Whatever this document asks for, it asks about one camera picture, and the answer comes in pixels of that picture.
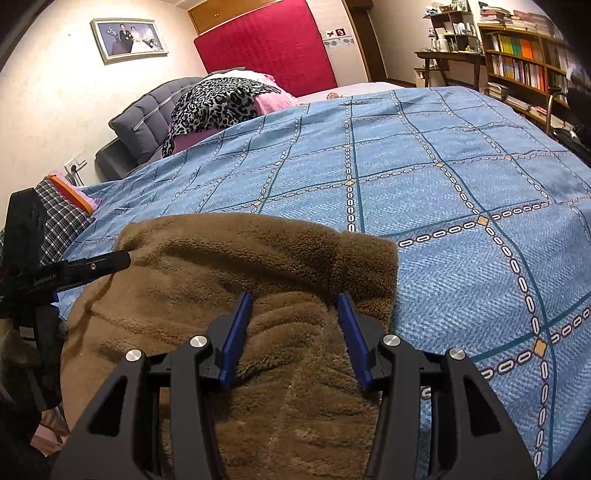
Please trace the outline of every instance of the blue gripper pad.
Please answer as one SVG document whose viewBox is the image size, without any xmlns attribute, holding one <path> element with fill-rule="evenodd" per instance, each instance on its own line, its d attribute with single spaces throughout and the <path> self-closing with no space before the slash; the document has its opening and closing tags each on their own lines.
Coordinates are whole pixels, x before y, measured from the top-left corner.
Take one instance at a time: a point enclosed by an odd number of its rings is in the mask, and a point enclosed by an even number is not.
<svg viewBox="0 0 591 480">
<path fill-rule="evenodd" d="M 222 365 L 220 368 L 219 382 L 222 388 L 227 390 L 236 375 L 236 365 L 242 355 L 246 341 L 246 327 L 252 315 L 252 295 L 244 292 L 238 298 L 238 307 L 235 310 L 234 321 L 226 343 L 222 349 Z"/>
<path fill-rule="evenodd" d="M 357 323 L 353 302 L 350 301 L 350 297 L 347 294 L 339 294 L 337 309 L 339 313 L 339 325 L 345 337 L 353 372 L 363 389 L 369 390 L 374 381 L 370 372 L 369 348 Z"/>
</svg>

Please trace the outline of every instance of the metal screw cap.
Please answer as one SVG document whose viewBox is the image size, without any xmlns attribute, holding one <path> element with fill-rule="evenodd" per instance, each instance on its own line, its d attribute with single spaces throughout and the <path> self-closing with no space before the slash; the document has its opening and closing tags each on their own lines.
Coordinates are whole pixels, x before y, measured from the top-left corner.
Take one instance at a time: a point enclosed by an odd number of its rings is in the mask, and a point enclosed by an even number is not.
<svg viewBox="0 0 591 480">
<path fill-rule="evenodd" d="M 140 358 L 142 358 L 142 352 L 140 350 L 130 350 L 125 354 L 125 359 L 128 362 L 136 362 Z"/>
<path fill-rule="evenodd" d="M 203 335 L 197 335 L 191 338 L 189 343 L 195 348 L 201 348 L 207 345 L 207 337 L 204 337 Z"/>
<path fill-rule="evenodd" d="M 384 344 L 388 346 L 400 345 L 400 337 L 398 337 L 397 335 L 385 335 L 382 341 L 384 342 Z"/>
<path fill-rule="evenodd" d="M 466 353 L 461 348 L 452 348 L 449 350 L 449 356 L 454 360 L 464 360 L 466 358 Z"/>
</svg>

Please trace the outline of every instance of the wooden desk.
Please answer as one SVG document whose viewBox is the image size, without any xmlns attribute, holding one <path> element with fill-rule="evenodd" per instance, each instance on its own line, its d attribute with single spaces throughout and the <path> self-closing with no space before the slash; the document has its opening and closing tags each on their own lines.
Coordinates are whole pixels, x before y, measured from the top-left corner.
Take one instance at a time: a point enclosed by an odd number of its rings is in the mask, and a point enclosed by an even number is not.
<svg viewBox="0 0 591 480">
<path fill-rule="evenodd" d="M 443 81 L 446 86 L 449 86 L 449 81 L 445 75 L 445 71 L 441 66 L 443 60 L 454 60 L 463 61 L 466 63 L 472 63 L 474 65 L 474 90 L 478 91 L 480 85 L 480 66 L 485 64 L 484 55 L 478 55 L 477 53 L 462 53 L 452 51 L 416 51 L 415 54 L 418 58 L 425 60 L 425 87 L 429 86 L 429 67 L 431 60 L 435 59 L 437 62 L 437 68 L 441 72 Z"/>
</svg>

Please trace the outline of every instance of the brown fleece blanket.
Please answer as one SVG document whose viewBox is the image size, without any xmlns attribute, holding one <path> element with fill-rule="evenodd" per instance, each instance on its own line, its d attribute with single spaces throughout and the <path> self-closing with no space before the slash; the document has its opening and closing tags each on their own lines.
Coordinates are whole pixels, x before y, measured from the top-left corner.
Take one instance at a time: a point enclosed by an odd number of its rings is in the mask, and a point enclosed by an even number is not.
<svg viewBox="0 0 591 480">
<path fill-rule="evenodd" d="M 343 291 L 386 328 L 397 252 L 387 240 L 251 214 L 129 225 L 129 269 L 89 285 L 68 318 L 61 375 L 72 427 L 125 352 L 163 353 L 254 297 L 236 386 L 212 399 L 232 480 L 362 476 L 379 400 L 353 376 L 333 307 Z"/>
</svg>

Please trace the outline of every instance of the leopard print fabric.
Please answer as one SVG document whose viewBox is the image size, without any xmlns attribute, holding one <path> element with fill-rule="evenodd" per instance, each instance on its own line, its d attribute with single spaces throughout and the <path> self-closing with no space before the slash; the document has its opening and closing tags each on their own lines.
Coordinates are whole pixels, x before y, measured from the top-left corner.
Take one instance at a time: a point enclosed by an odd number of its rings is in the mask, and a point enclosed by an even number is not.
<svg viewBox="0 0 591 480">
<path fill-rule="evenodd" d="M 219 130 L 256 117 L 255 97 L 281 93 L 276 87 L 243 78 L 204 80 L 181 95 L 172 113 L 170 130 L 162 147 L 162 157 L 174 151 L 175 137 Z"/>
</svg>

